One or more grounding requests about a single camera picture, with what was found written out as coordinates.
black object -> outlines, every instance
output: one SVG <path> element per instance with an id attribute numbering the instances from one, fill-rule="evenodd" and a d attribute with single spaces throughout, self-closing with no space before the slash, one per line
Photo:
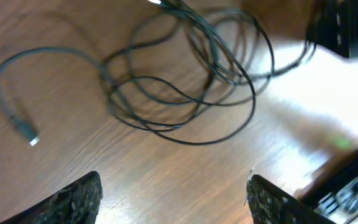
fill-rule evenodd
<path id="1" fill-rule="evenodd" d="M 343 167 L 331 172 L 327 180 L 310 190 L 301 201 L 310 208 L 318 208 L 326 215 L 335 212 L 339 205 L 349 213 L 357 211 L 358 150 L 349 156 Z"/>
<path id="2" fill-rule="evenodd" d="M 94 224 L 101 198 L 100 177 L 92 171 L 1 224 Z"/>
<path id="3" fill-rule="evenodd" d="M 247 182 L 247 201 L 255 224 L 334 224 L 259 175 Z"/>
<path id="4" fill-rule="evenodd" d="M 358 0 L 324 1 L 306 36 L 342 57 L 358 57 Z"/>

cable plug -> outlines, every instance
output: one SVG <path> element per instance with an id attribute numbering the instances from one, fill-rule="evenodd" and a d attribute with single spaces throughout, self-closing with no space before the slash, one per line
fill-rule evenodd
<path id="1" fill-rule="evenodd" d="M 151 3 L 158 4 L 163 9 L 172 9 L 175 8 L 175 5 L 170 3 L 167 0 L 148 0 Z"/>
<path id="2" fill-rule="evenodd" d="M 16 118 L 12 118 L 12 121 L 14 123 L 15 130 L 29 140 L 29 144 L 31 146 L 34 146 L 40 140 L 37 136 L 37 132 L 29 123 Z"/>

black device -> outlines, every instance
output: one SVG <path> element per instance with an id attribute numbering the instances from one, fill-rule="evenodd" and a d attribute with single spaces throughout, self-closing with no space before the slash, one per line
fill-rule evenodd
<path id="1" fill-rule="evenodd" d="M 342 57 L 358 57 L 358 0 L 323 1 L 306 39 Z"/>

coiled cable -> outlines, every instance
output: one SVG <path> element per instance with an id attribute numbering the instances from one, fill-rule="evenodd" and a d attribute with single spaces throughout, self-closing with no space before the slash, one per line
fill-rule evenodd
<path id="1" fill-rule="evenodd" d="M 113 52 L 111 55 L 106 57 L 101 63 L 93 59 L 88 54 L 76 49 L 70 49 L 66 47 L 40 47 L 40 48 L 30 49 L 20 52 L 16 55 L 13 55 L 9 59 L 3 61 L 3 63 L 0 64 L 0 77 L 3 74 L 3 71 L 6 69 L 6 67 L 8 67 L 11 63 L 15 62 L 16 60 L 19 60 L 22 57 L 26 57 L 33 54 L 45 53 L 45 52 L 76 55 L 78 57 L 83 58 L 84 60 L 92 64 L 95 68 L 97 68 L 101 81 L 103 81 L 104 84 L 105 83 L 108 84 L 108 86 L 102 85 L 102 88 L 106 94 L 108 109 L 110 113 L 117 120 L 133 128 L 144 130 L 144 131 L 150 131 L 160 136 L 161 138 L 164 138 L 172 142 L 190 145 L 190 146 L 205 146 L 205 145 L 216 144 L 225 141 L 233 137 L 240 131 L 242 131 L 249 124 L 255 113 L 256 96 L 265 90 L 265 88 L 269 84 L 270 79 L 273 77 L 278 77 L 280 75 L 283 75 L 287 71 L 296 68 L 308 55 L 310 49 L 312 49 L 310 53 L 311 56 L 316 49 L 315 44 L 305 41 L 305 46 L 299 58 L 295 60 L 293 63 L 287 65 L 286 67 L 276 70 L 273 47 L 270 42 L 270 39 L 268 38 L 266 32 L 263 30 L 263 28 L 260 26 L 260 24 L 257 22 L 257 19 L 253 15 L 239 9 L 220 9 L 207 13 L 207 15 L 205 15 L 204 18 L 200 16 L 198 13 L 196 13 L 192 8 L 190 8 L 181 0 L 174 0 L 174 1 L 162 0 L 161 2 L 157 1 L 156 3 L 159 3 L 159 6 L 163 9 L 163 11 L 160 14 L 156 16 L 152 16 L 147 20 L 145 20 L 144 22 L 142 22 L 141 24 L 139 24 L 134 29 L 128 46 L 121 50 Z M 224 15 L 224 18 L 217 21 L 214 24 L 210 24 L 209 22 L 207 22 L 208 17 L 213 16 L 215 14 L 222 14 Z M 171 32 L 169 32 L 167 35 L 159 39 L 135 44 L 134 40 L 139 34 L 139 31 L 144 26 L 146 26 L 147 24 L 151 23 L 152 21 L 156 20 L 157 18 L 163 15 L 170 15 L 177 19 L 177 23 L 175 24 Z M 255 75 L 248 74 L 246 72 L 245 68 L 238 61 L 238 59 L 236 59 L 236 56 L 233 54 L 233 52 L 229 49 L 225 41 L 216 31 L 217 26 L 220 26 L 221 24 L 227 21 L 241 21 L 241 22 L 250 23 L 255 26 L 258 36 L 259 34 L 262 34 L 263 38 L 267 43 L 268 51 L 270 53 L 270 58 L 271 58 L 270 72 L 265 74 L 255 74 Z M 133 65 L 132 53 L 134 50 L 153 47 L 158 44 L 161 44 L 162 42 L 166 42 L 170 40 L 183 26 L 188 26 L 190 28 L 190 34 L 188 38 L 189 43 L 191 47 L 195 50 L 197 57 L 201 60 L 201 63 L 208 69 L 208 79 L 206 81 L 206 84 L 203 86 L 203 91 L 196 97 L 191 97 L 187 95 L 179 88 L 177 88 L 174 84 L 162 78 L 152 77 L 152 76 L 136 76 L 135 68 Z M 196 30 L 199 30 L 203 34 L 204 38 L 208 41 L 209 47 L 207 53 L 202 48 L 203 44 L 200 42 L 198 38 L 196 38 Z M 225 66 L 219 63 L 219 59 L 220 59 L 219 49 L 222 50 L 225 56 L 230 59 L 230 62 L 236 66 L 238 72 L 235 72 L 234 69 L 225 68 Z M 124 56 L 127 62 L 129 78 L 124 81 L 118 81 L 114 79 L 111 75 L 111 72 L 107 69 L 108 65 L 118 56 Z M 208 102 L 205 100 L 205 98 L 210 92 L 213 83 L 216 82 L 216 80 L 218 79 L 221 79 L 224 82 L 230 84 L 231 89 L 219 100 L 215 102 Z M 151 93 L 149 93 L 139 83 L 139 80 L 152 80 L 154 82 L 162 83 L 168 86 L 169 88 L 171 88 L 179 95 L 181 95 L 183 97 L 183 101 L 177 101 L 177 99 L 175 99 L 174 101 L 167 101 L 157 98 L 156 96 L 153 96 Z M 262 87 L 256 90 L 254 87 L 254 82 L 259 80 L 265 80 L 265 83 L 262 85 Z M 189 115 L 189 117 L 185 121 L 180 123 L 159 123 L 142 118 L 140 115 L 136 113 L 135 109 L 128 102 L 127 97 L 120 90 L 122 86 L 128 83 L 133 83 L 144 96 L 159 104 L 163 104 L 167 106 L 182 106 L 182 105 L 194 104 L 193 112 Z M 230 97 L 230 95 L 234 92 L 237 86 L 246 86 L 246 85 L 250 88 L 250 96 L 244 98 L 243 100 L 232 102 L 232 103 L 224 102 L 226 99 Z M 112 97 L 113 95 L 116 95 L 118 99 L 115 100 Z M 245 121 L 235 131 L 233 131 L 231 134 L 228 134 L 225 137 L 219 138 L 214 141 L 189 142 L 189 141 L 183 141 L 180 139 L 175 139 L 164 135 L 164 133 L 174 131 L 178 128 L 183 127 L 184 125 L 193 121 L 195 118 L 203 114 L 206 110 L 210 109 L 211 107 L 237 106 L 237 105 L 242 105 L 244 103 L 251 103 L 251 110 L 248 116 L 246 117 Z M 13 123 L 17 131 L 22 133 L 30 141 L 31 145 L 37 143 L 39 139 L 37 137 L 35 129 L 27 121 L 24 121 L 23 119 L 20 119 L 17 116 L 15 116 L 15 112 L 9 107 L 8 103 L 3 97 L 1 88 L 0 88 L 0 105 L 2 111 L 7 116 L 7 118 Z M 123 112 L 126 119 L 120 116 L 118 111 Z M 127 121 L 128 118 L 135 121 L 135 123 Z"/>

desk surface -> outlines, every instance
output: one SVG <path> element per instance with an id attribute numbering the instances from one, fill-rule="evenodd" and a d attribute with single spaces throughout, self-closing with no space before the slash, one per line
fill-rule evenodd
<path id="1" fill-rule="evenodd" d="M 240 6 L 254 12 L 273 41 L 280 67 L 300 54 L 297 39 L 305 34 L 312 3 L 199 0 L 190 5 Z M 45 45 L 75 47 L 103 58 L 125 46 L 133 27 L 156 12 L 154 5 L 141 0 L 0 0 L 0 62 Z M 170 23 L 162 20 L 142 38 L 160 35 L 161 27 Z M 235 28 L 221 28 L 231 45 Z M 247 30 L 246 46 L 254 36 L 252 28 Z M 124 66 L 120 58 L 111 70 L 122 75 Z M 261 42 L 250 70 L 263 72 L 269 66 Z M 200 86 L 186 84 L 205 77 L 182 34 L 137 52 L 135 67 L 138 73 L 164 76 L 190 92 Z M 321 48 L 309 63 L 271 82 L 257 98 L 248 128 L 208 147 L 174 144 L 110 117 L 95 70 L 76 58 L 24 58 L 4 77 L 7 95 L 25 108 L 40 130 L 40 142 L 30 147 L 0 112 L 0 221 L 96 170 L 104 190 L 98 223 L 251 223 L 249 210 L 242 206 L 251 168 L 292 194 L 310 183 L 324 164 L 358 146 L 358 60 L 342 60 Z M 130 88 L 127 92 L 143 102 L 140 94 Z M 246 94 L 244 90 L 236 96 Z M 172 135 L 188 141 L 218 138 L 235 129 L 249 109 L 213 109 Z"/>

